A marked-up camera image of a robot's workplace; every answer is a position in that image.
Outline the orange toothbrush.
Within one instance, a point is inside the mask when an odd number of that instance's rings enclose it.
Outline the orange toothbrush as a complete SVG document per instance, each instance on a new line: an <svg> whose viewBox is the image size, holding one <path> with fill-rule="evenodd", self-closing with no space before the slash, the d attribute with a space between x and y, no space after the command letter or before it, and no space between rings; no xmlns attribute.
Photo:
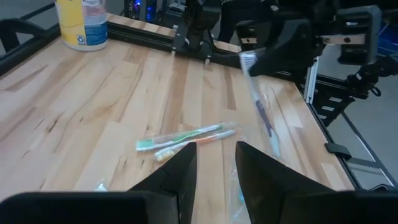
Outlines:
<svg viewBox="0 0 398 224"><path fill-rule="evenodd" d="M209 142L227 138L227 137L230 137L235 134L236 134L236 130L230 129L230 130L224 131L222 133L216 133L214 135L211 135L211 136L208 136L205 138L198 138L198 139L194 139L194 140L184 141L184 142L178 143L176 145L166 147L166 148L156 152L154 154L154 160L156 162L163 162L163 161L169 159L170 157L172 157L173 155L175 155L181 148L185 147L187 144L189 144L191 142L194 142L197 144L207 144Z"/></svg>

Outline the white-lidded wipes canister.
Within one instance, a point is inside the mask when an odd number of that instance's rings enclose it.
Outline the white-lidded wipes canister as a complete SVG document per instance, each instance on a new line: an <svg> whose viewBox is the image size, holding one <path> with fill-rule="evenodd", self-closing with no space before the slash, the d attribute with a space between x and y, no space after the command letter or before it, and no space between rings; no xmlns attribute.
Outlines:
<svg viewBox="0 0 398 224"><path fill-rule="evenodd" d="M92 52L106 47L106 0L54 0L64 43L75 50Z"/></svg>

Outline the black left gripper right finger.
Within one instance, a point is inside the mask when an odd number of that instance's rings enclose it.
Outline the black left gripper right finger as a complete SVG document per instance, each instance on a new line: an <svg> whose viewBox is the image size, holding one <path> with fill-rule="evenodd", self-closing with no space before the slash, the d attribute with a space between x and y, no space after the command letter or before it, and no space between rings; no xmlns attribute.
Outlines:
<svg viewBox="0 0 398 224"><path fill-rule="evenodd" d="M244 141L236 143L239 184L252 224L343 224L333 190Z"/></svg>

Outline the purple toothbrush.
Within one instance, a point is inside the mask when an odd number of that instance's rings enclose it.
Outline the purple toothbrush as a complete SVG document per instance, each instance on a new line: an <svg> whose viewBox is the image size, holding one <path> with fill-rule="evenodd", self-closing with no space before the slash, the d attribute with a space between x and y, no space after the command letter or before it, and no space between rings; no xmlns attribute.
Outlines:
<svg viewBox="0 0 398 224"><path fill-rule="evenodd" d="M266 133L269 138L269 143L272 149L272 155L280 158L281 153L280 153L279 137L275 132L273 126L271 125L271 120L267 115L266 111L267 97L261 93L261 88L258 80L254 77L251 77L249 74L249 69L257 61L256 54L253 51L249 51L249 52L238 53L238 55L243 75L246 77L249 83L253 102L257 108L257 112L259 113L260 118L262 119L262 122L264 123L264 127L266 129Z"/></svg>

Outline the green toothbrush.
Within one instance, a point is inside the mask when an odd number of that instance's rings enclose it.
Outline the green toothbrush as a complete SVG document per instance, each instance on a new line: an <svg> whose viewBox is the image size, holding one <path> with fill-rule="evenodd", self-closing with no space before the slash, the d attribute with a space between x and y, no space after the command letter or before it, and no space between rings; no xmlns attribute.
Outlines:
<svg viewBox="0 0 398 224"><path fill-rule="evenodd" d="M230 121L230 122L216 123L201 128L182 131L179 133L154 136L147 139L138 140L136 142L136 150L149 151L153 149L162 149L184 141L194 140L197 138L205 138L214 134L219 134L224 131L235 129L236 127L237 127L236 123Z"/></svg>

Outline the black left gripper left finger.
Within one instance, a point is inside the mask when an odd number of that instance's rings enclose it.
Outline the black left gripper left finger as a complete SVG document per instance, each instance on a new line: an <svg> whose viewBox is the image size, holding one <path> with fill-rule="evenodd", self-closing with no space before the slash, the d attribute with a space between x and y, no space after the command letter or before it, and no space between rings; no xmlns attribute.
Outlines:
<svg viewBox="0 0 398 224"><path fill-rule="evenodd" d="M197 145L191 142L129 189L137 198L133 224L191 224L197 186Z"/></svg>

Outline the teal toothbrush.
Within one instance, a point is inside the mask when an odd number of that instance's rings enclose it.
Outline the teal toothbrush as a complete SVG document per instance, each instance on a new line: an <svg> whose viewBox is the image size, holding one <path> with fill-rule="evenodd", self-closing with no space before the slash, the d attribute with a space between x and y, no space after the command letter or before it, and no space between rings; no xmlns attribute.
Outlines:
<svg viewBox="0 0 398 224"><path fill-rule="evenodd" d="M228 203L230 224L251 224L235 168L229 177Z"/></svg>

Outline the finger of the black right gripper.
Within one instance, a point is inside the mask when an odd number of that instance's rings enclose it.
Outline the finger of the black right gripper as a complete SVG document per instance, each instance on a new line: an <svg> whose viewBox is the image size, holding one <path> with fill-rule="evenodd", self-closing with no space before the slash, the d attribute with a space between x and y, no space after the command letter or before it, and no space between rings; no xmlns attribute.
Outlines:
<svg viewBox="0 0 398 224"><path fill-rule="evenodd" d="M256 60L249 75L256 77L278 72L287 61L287 49L295 35L295 21L269 21L256 25Z"/></svg>
<svg viewBox="0 0 398 224"><path fill-rule="evenodd" d="M314 34L310 21L307 19L299 20L298 40L295 47L298 67L311 67L320 55L321 42Z"/></svg>

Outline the black computer with blue lights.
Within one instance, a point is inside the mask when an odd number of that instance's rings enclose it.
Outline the black computer with blue lights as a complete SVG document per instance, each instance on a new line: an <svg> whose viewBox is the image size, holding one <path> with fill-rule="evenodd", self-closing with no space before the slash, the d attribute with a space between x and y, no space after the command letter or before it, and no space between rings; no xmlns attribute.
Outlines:
<svg viewBox="0 0 398 224"><path fill-rule="evenodd" d="M154 22L157 0L124 0L124 16L146 22Z"/></svg>

